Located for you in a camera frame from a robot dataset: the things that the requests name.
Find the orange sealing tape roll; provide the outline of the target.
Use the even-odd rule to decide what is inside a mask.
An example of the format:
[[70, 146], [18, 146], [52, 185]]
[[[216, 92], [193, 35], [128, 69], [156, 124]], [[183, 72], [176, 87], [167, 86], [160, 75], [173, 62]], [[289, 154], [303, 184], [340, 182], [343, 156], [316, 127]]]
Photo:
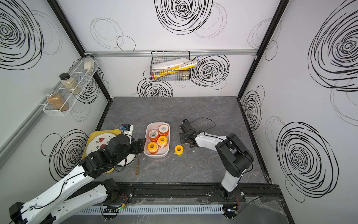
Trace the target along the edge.
[[148, 137], [149, 137], [151, 142], [157, 142], [158, 138], [160, 137], [160, 135], [159, 135], [159, 132], [157, 130], [151, 130], [148, 133]]
[[158, 128], [158, 132], [160, 136], [168, 136], [169, 135], [170, 128], [166, 124], [162, 124]]

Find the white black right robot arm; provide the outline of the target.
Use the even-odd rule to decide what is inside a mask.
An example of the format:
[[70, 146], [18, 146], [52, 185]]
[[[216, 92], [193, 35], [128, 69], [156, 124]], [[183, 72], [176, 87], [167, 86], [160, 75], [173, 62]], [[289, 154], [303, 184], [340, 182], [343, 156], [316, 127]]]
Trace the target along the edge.
[[217, 152], [226, 170], [220, 184], [222, 199], [232, 199], [242, 176], [253, 169], [254, 157], [236, 134], [218, 136], [196, 131], [187, 119], [180, 124], [180, 141], [190, 147], [207, 148]]

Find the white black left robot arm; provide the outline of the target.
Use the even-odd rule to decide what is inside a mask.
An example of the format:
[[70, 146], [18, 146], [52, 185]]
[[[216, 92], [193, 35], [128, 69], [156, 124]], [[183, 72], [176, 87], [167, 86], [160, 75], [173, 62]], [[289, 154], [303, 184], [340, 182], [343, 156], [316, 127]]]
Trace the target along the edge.
[[9, 208], [15, 224], [59, 224], [73, 214], [106, 200], [115, 202], [121, 196], [120, 188], [112, 179], [72, 199], [69, 197], [103, 173], [115, 168], [128, 155], [142, 153], [145, 139], [134, 140], [119, 134], [109, 144], [90, 153], [63, 179], [47, 191], [26, 203], [15, 203]]

